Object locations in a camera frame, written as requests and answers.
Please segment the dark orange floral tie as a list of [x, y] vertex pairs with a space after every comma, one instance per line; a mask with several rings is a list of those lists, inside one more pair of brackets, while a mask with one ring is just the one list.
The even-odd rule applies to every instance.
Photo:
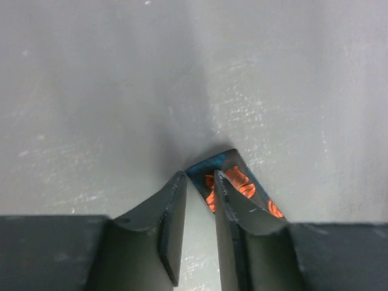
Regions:
[[186, 169], [186, 174], [199, 191], [211, 212], [215, 212], [214, 172], [225, 173], [230, 183], [246, 198], [253, 201], [271, 215], [285, 220], [284, 215], [276, 206], [252, 171], [239, 154], [237, 149], [230, 149], [206, 158]]

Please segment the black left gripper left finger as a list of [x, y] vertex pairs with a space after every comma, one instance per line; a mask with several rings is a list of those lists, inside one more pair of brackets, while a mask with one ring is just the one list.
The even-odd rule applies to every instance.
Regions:
[[104, 246], [105, 290], [178, 286], [186, 196], [186, 174], [177, 172], [160, 191], [111, 222]]

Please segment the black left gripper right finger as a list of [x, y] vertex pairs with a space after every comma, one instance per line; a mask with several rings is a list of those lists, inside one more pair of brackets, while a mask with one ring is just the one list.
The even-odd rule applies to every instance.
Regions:
[[222, 290], [302, 290], [287, 221], [274, 217], [214, 174]]

